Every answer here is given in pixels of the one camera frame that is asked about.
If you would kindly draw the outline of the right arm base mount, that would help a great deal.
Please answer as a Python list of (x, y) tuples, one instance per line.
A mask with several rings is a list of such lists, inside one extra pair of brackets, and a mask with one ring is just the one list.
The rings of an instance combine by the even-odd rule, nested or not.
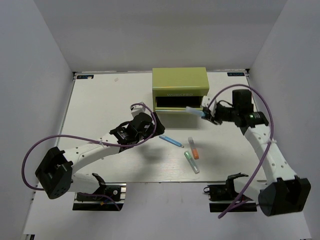
[[(209, 198), (209, 211), (211, 213), (222, 213), (237, 197), (238, 193), (235, 191), (234, 180), (240, 178), (248, 178), (249, 176), (244, 173), (232, 174), (227, 177), (224, 183), (215, 183), (207, 185), (203, 192)], [(244, 202), (238, 207), (234, 207), (230, 212), (257, 212), (257, 204), (249, 197), (243, 195), (236, 202), (239, 204)]]

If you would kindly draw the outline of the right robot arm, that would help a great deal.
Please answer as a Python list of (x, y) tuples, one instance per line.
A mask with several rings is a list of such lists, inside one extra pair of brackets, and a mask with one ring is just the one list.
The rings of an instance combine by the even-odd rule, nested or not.
[(259, 159), (248, 181), (239, 176), (225, 187), (226, 195), (233, 201), (218, 218), (241, 206), (242, 196), (258, 203), (267, 217), (301, 212), (311, 184), (307, 178), (300, 178), (285, 160), (274, 139), (273, 119), (255, 111), (252, 92), (248, 89), (233, 90), (229, 107), (217, 102), (215, 97), (204, 96), (201, 106), (203, 119), (215, 125), (234, 123)]

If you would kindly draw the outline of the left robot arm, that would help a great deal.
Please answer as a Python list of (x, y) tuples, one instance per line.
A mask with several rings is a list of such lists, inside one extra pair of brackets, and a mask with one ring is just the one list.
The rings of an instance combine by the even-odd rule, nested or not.
[(99, 200), (106, 193), (103, 179), (96, 173), (82, 174), (78, 171), (164, 132), (165, 127), (157, 115), (140, 112), (133, 120), (121, 123), (98, 141), (87, 140), (82, 146), (66, 150), (50, 148), (36, 169), (35, 176), (49, 199), (57, 199), (67, 192), (83, 192)]

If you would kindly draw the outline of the blue cap lead case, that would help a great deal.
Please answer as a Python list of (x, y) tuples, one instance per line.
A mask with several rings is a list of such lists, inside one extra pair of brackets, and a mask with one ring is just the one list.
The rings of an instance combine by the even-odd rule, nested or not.
[(196, 116), (201, 117), (201, 118), (205, 118), (206, 117), (206, 113), (202, 109), (197, 109), (197, 108), (193, 108), (193, 107), (190, 107), (190, 106), (187, 106), (185, 108), (185, 112), (188, 113), (188, 114), (196, 115)]

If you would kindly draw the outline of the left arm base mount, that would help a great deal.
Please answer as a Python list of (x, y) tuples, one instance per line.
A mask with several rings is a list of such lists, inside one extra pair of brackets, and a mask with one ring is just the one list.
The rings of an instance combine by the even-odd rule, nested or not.
[(126, 183), (108, 183), (100, 186), (93, 193), (93, 196), (89, 193), (77, 193), (72, 210), (118, 212), (125, 203), (126, 190)]

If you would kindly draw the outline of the orange cap lead case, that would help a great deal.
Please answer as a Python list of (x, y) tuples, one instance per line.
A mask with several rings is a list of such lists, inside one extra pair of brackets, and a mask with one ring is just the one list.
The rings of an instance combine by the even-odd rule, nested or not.
[(199, 159), (199, 153), (192, 137), (188, 137), (188, 143), (189, 143), (193, 158), (195, 160)]

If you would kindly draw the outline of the green metal drawer box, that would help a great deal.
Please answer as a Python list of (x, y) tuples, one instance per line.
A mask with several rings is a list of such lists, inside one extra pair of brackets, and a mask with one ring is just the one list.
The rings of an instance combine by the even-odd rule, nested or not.
[(186, 107), (200, 110), (209, 89), (205, 67), (152, 69), (153, 110), (158, 114), (184, 113)]

